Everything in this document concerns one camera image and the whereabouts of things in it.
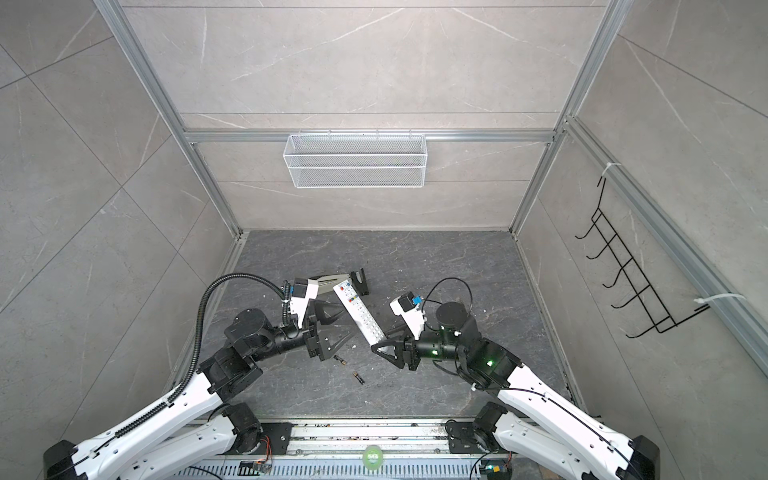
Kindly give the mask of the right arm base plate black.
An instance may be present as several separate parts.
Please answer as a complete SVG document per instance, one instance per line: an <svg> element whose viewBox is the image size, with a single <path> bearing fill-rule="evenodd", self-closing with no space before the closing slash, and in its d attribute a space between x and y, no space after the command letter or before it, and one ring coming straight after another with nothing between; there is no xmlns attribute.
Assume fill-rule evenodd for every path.
<svg viewBox="0 0 768 480"><path fill-rule="evenodd" d="M449 419L444 423L452 454L480 454L491 452L496 444L486 433L474 428L472 421Z"/></svg>

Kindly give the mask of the white remote control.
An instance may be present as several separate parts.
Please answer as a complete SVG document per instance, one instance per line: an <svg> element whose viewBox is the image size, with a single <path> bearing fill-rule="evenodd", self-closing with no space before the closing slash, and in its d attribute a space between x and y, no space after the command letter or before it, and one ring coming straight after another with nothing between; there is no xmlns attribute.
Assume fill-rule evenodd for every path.
<svg viewBox="0 0 768 480"><path fill-rule="evenodd" d="M333 291L371 346L385 340L383 330L349 281L336 285Z"/></svg>

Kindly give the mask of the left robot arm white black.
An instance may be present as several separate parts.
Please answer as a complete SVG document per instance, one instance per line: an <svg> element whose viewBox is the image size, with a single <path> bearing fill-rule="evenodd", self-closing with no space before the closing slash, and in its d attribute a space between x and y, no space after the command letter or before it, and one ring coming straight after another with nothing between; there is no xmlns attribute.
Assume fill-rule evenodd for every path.
<svg viewBox="0 0 768 480"><path fill-rule="evenodd" d="M214 455L255 450L261 424L234 398L261 376L261 360L301 348L321 360L332 357L340 346L319 328L343 314L338 303L309 300L300 327L278 328L259 309L241 311L225 331L225 346L174 390L99 435L50 447L45 478L164 479Z"/></svg>

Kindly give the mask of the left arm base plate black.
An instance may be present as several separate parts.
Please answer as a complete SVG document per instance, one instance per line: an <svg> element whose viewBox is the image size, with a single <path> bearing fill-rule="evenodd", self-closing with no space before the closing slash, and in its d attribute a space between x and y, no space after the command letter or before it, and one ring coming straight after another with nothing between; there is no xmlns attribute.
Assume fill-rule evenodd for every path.
<svg viewBox="0 0 768 480"><path fill-rule="evenodd" d="M251 428L237 436L232 450L241 455L265 456L267 450L272 454L285 455L293 430L289 422L262 423L259 428Z"/></svg>

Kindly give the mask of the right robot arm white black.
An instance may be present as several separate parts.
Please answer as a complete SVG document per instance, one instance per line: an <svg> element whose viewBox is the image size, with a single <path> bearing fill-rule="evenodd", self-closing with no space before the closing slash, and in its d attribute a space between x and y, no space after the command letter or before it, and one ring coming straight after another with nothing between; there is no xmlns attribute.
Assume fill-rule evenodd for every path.
<svg viewBox="0 0 768 480"><path fill-rule="evenodd" d="M463 304L439 306L436 319L436 330L386 336L371 349L400 369L449 360L473 389L495 396L473 422L484 450L520 454L564 479L660 478L660 449L652 440L629 438L576 407L484 337Z"/></svg>

